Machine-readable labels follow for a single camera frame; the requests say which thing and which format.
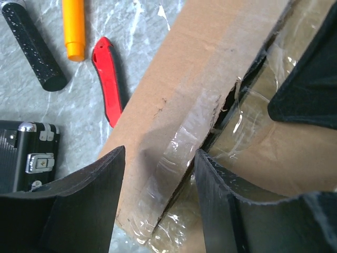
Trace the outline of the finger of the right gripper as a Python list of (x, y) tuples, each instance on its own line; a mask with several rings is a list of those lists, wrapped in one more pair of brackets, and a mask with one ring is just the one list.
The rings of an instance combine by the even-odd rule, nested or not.
[(273, 121), (336, 129), (336, 4), (267, 111)]

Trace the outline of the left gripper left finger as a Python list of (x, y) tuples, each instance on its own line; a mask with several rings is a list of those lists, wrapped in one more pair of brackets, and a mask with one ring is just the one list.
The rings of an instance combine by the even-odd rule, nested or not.
[(120, 146), (31, 192), (1, 195), (1, 252), (108, 252), (124, 169)]

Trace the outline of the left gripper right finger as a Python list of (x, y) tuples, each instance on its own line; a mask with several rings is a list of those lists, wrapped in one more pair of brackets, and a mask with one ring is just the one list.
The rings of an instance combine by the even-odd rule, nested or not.
[(194, 171), (207, 252), (336, 252), (336, 193), (281, 196), (200, 149)]

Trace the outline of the red black utility knife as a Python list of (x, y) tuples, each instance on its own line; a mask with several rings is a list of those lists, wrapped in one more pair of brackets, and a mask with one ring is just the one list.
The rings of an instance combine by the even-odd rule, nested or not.
[(122, 78), (116, 50), (107, 37), (101, 37), (95, 44), (91, 60), (101, 84), (105, 116), (114, 128), (123, 112)]

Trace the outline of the brown cardboard express box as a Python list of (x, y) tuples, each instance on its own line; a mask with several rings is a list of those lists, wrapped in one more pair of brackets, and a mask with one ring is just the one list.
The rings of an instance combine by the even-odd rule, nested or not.
[(149, 252), (207, 252), (197, 150), (295, 197), (336, 193), (336, 129), (267, 106), (336, 1), (187, 1), (102, 153), (124, 146), (116, 223)]

